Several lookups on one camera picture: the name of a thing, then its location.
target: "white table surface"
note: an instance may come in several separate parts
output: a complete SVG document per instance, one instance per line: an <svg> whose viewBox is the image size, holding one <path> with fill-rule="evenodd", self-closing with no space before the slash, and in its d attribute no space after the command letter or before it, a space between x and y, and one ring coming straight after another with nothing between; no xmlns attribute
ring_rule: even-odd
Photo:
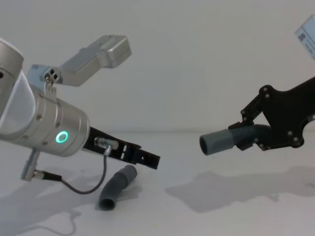
<svg viewBox="0 0 315 236"><path fill-rule="evenodd" d="M117 134L161 156L158 170L136 165L138 177L114 211L94 194L60 183L19 180L29 150L0 143L1 236L314 236L315 133L305 145L267 152L252 147L204 156L200 134ZM124 162L108 160L108 180ZM40 169L88 189L102 160L83 151L43 154Z"/></svg>

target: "black cable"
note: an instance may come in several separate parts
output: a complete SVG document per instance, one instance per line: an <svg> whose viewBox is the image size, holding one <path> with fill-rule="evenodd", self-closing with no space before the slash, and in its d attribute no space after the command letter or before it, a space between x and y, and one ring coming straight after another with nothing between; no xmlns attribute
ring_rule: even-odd
<svg viewBox="0 0 315 236"><path fill-rule="evenodd" d="M71 186L67 181L61 179L60 182L63 183L65 186L67 186L69 189L71 189L73 192L76 192L78 194L86 195L95 192L104 182L105 176L106 176L106 171L107 171L107 155L104 155L104 168L103 168L103 174L102 177L99 181L99 183L91 190L89 191L80 191L73 186Z"/></svg>

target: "white label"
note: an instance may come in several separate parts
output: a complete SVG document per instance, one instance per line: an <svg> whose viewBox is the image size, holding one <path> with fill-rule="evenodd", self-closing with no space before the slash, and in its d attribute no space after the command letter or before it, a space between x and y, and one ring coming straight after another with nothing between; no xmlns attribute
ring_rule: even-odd
<svg viewBox="0 0 315 236"><path fill-rule="evenodd" d="M303 47L315 59L315 15L312 15L296 32Z"/></svg>

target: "black metal bracket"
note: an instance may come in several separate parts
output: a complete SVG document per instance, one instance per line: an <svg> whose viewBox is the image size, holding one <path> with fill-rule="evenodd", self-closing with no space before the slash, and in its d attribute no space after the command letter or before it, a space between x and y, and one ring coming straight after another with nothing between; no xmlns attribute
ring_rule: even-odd
<svg viewBox="0 0 315 236"><path fill-rule="evenodd" d="M105 149L94 144L95 138L105 138L117 141L119 146L116 150L112 150L109 157L115 158L120 161L128 162L131 164L141 164L147 167L157 169L160 157L149 153L147 151L141 150L141 146L133 143L128 143L126 141L117 139L109 134L99 131L95 128L90 128L90 134L88 140L86 141L83 149L103 154Z"/></svg>
<svg viewBox="0 0 315 236"><path fill-rule="evenodd" d="M262 143L262 150L301 147L304 144L303 130L315 119L315 77L288 91L263 86L259 95L241 111L243 121L228 129L253 125L253 120L261 112L268 120L273 135L272 141ZM245 150L251 146L243 143L237 147Z"/></svg>

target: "gray hose section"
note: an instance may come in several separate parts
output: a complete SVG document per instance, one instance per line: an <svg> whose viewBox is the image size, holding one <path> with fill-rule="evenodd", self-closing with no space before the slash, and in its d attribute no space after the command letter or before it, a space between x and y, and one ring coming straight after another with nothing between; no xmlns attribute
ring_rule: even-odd
<svg viewBox="0 0 315 236"><path fill-rule="evenodd" d="M250 125L236 129L225 129L200 136L202 152L211 155L233 148L240 142L254 143L255 139L265 142L272 139L271 128L268 125Z"/></svg>
<svg viewBox="0 0 315 236"><path fill-rule="evenodd" d="M116 172L104 186L98 201L98 206L102 210L113 210L117 199L123 189L125 189L137 176L137 170L132 165L127 165Z"/></svg>

